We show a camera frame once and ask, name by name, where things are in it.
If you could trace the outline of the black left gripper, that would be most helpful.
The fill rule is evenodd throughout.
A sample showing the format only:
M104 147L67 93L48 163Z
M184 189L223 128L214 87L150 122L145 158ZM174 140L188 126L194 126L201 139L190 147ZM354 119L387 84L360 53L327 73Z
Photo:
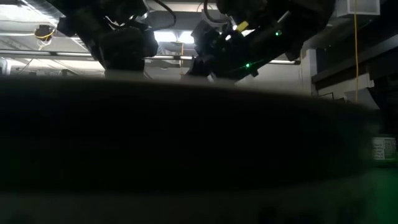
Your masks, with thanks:
M143 71L145 58L157 54L154 32L128 27L108 32L98 40L98 61L107 70Z

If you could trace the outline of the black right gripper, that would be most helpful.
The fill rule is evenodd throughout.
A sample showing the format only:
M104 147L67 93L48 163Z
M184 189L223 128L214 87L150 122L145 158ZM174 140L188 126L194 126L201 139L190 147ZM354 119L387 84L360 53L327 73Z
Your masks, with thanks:
M197 56L193 56L187 72L190 77L208 77L239 81L258 76L256 63L250 59L249 43L233 30L230 23L220 33L207 21L200 21L191 36Z

